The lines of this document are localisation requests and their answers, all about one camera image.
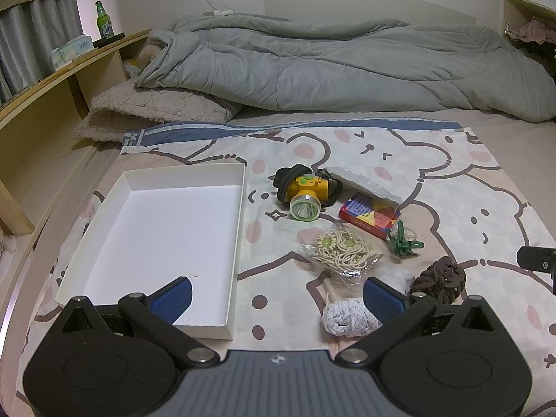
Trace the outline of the black tray on shelf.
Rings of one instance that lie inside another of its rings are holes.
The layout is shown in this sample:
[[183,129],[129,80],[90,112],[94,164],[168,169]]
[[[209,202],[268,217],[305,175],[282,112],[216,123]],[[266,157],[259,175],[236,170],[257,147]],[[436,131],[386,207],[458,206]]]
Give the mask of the black tray on shelf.
[[94,48],[104,48],[107,45],[113,44],[114,42],[121,41],[125,38],[124,33],[119,33],[117,35],[111,36],[109,38],[102,38],[97,41],[93,41]]

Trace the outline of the white grey yarn ball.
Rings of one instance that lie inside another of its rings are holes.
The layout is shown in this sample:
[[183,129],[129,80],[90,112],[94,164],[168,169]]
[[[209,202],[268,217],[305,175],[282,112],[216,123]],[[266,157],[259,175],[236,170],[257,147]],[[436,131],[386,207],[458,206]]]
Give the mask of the white grey yarn ball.
[[350,297],[328,304],[321,316],[323,328],[335,337],[365,337],[382,323],[365,306],[361,297]]

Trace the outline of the silver foil pouch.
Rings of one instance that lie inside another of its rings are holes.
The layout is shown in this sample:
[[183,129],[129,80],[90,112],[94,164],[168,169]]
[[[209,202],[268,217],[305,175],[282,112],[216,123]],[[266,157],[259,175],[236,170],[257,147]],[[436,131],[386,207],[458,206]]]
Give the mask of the silver foil pouch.
[[395,204],[397,207],[401,205],[401,197],[397,196],[385,187],[373,182],[366,176],[353,172],[349,169],[343,169],[342,167],[326,167],[324,170],[330,178],[339,179],[344,186],[352,188],[362,193],[366,193],[368,196],[372,195],[377,199],[382,199]]

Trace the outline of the tissue box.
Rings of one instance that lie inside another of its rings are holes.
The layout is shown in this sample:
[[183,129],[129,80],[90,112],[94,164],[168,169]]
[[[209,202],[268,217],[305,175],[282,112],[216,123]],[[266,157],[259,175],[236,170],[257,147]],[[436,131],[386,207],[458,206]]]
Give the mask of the tissue box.
[[55,71],[71,63],[77,57],[81,57],[94,49],[90,36],[81,35],[68,41],[65,45],[51,51],[50,60]]

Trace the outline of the green glass bottle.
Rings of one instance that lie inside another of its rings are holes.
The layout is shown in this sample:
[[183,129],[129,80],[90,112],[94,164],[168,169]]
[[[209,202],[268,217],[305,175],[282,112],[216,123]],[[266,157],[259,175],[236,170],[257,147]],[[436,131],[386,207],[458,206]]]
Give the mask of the green glass bottle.
[[111,24],[111,19],[106,13],[106,10],[101,1],[95,2],[96,9],[96,25],[99,30],[102,40],[110,39],[114,36],[114,31]]

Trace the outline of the green plastic clothespin with cord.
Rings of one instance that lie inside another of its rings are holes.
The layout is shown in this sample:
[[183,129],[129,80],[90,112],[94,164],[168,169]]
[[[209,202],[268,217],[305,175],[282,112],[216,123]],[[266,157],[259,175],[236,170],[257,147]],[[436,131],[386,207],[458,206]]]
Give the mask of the green plastic clothespin with cord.
[[422,250],[425,245],[417,238],[409,239],[403,222],[399,219],[387,233],[391,251],[399,258],[408,258],[416,255],[415,250]]

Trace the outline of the yellow headlamp with black strap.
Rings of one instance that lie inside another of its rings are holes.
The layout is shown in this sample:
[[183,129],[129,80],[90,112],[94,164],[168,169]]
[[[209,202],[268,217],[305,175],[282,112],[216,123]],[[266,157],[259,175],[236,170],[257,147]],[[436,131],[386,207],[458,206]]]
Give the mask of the yellow headlamp with black strap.
[[343,191],[339,179],[302,164],[281,167],[274,174],[272,185],[278,202],[288,208],[293,219],[302,222],[318,219],[322,209],[334,205]]

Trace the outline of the colourful playing card box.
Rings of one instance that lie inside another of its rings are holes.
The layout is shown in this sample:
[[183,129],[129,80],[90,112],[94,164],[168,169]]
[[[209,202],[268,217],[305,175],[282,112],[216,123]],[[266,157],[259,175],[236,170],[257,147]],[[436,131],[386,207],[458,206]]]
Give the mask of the colourful playing card box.
[[390,201],[357,192],[340,208],[338,215],[345,222],[385,240],[401,212]]

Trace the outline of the white shallow cardboard tray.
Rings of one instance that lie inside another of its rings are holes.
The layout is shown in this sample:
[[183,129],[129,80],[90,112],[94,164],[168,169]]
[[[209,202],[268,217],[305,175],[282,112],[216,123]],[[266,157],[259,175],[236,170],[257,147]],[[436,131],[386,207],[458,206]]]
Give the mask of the white shallow cardboard tray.
[[192,337],[232,340],[244,186],[241,163],[124,172],[86,229],[57,304],[87,296],[110,305],[186,277],[191,303],[174,325]]

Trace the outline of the grey quilted duvet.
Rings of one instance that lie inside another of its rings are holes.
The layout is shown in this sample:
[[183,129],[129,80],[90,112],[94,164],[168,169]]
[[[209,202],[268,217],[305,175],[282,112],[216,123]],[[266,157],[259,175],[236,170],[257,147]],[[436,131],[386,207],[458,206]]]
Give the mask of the grey quilted duvet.
[[555,115],[545,68],[490,28],[399,20],[311,25],[254,14],[183,17],[155,30],[141,88],[195,90],[270,111],[479,109]]

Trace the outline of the brown plastic hair claw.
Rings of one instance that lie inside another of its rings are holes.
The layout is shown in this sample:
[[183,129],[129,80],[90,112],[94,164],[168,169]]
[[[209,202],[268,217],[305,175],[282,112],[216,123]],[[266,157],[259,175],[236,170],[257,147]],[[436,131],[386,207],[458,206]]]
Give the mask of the brown plastic hair claw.
[[450,257],[433,262],[413,281],[410,292],[424,293],[439,304],[452,304],[466,285],[466,272]]

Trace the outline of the beige fleece blanket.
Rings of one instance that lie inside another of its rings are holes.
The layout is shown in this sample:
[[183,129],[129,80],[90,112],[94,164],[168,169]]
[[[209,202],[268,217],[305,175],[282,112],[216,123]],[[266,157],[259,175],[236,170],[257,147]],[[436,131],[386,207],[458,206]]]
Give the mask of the beige fleece blanket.
[[74,129],[76,139],[121,142],[128,131],[171,122],[229,122],[243,106],[187,89],[146,89],[136,77],[95,96]]

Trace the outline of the white cotton wad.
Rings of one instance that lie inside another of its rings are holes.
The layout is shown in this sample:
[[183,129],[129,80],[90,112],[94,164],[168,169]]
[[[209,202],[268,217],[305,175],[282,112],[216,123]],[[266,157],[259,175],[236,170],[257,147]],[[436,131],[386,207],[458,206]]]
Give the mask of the white cotton wad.
[[415,275],[408,269],[395,265],[382,265],[373,269],[373,276],[386,283],[398,292],[407,295]]

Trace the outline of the wooden headboard shelf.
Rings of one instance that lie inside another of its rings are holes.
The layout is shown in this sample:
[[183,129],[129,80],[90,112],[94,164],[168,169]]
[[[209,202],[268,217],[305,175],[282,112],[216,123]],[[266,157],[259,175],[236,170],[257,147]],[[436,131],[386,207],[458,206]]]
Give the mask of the wooden headboard shelf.
[[94,152],[73,138],[92,98],[126,80],[147,30],[78,57],[1,107],[1,222],[13,235],[40,225],[70,176]]

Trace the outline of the wooden side shelf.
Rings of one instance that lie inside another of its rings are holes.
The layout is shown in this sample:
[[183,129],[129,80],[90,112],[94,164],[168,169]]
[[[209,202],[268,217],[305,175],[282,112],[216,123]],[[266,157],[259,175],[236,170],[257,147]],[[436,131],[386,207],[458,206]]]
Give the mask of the wooden side shelf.
[[530,0],[502,0],[501,32],[518,49],[555,60],[555,10]]

